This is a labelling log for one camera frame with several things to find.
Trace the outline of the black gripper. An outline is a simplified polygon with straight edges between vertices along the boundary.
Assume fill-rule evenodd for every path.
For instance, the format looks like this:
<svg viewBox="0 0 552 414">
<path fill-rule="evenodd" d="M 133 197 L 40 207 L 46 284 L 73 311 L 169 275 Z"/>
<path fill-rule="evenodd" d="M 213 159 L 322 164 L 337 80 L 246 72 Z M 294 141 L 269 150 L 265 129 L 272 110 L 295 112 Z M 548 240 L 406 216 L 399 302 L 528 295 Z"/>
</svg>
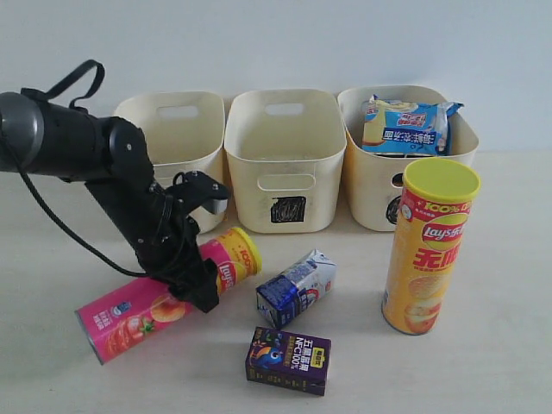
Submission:
<svg viewBox="0 0 552 414">
<path fill-rule="evenodd" d="M 219 304 L 218 271 L 199 253 L 199 227 L 191 213 L 202 200 L 186 189 L 130 192 L 129 245 L 141 270 L 129 275 L 166 283 L 178 301 L 208 313 Z"/>
</svg>

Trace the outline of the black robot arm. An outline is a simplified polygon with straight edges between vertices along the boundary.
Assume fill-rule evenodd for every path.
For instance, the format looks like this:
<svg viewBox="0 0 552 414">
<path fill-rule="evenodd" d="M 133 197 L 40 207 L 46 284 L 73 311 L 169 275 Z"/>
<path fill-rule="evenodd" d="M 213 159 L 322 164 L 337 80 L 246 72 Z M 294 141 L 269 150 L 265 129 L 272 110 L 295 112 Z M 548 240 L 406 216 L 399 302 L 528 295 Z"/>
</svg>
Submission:
<svg viewBox="0 0 552 414">
<path fill-rule="evenodd" d="M 208 312 L 219 303 L 217 268 L 199 252 L 191 213 L 223 211 L 228 189 L 204 172 L 179 172 L 168 188 L 154 177 L 145 136 L 118 117 L 49 103 L 36 91 L 1 95 L 1 169 L 19 173 L 29 191 L 73 240 L 85 241 L 46 205 L 29 177 L 81 182 L 134 250 L 141 272 L 179 301 Z"/>
</svg>

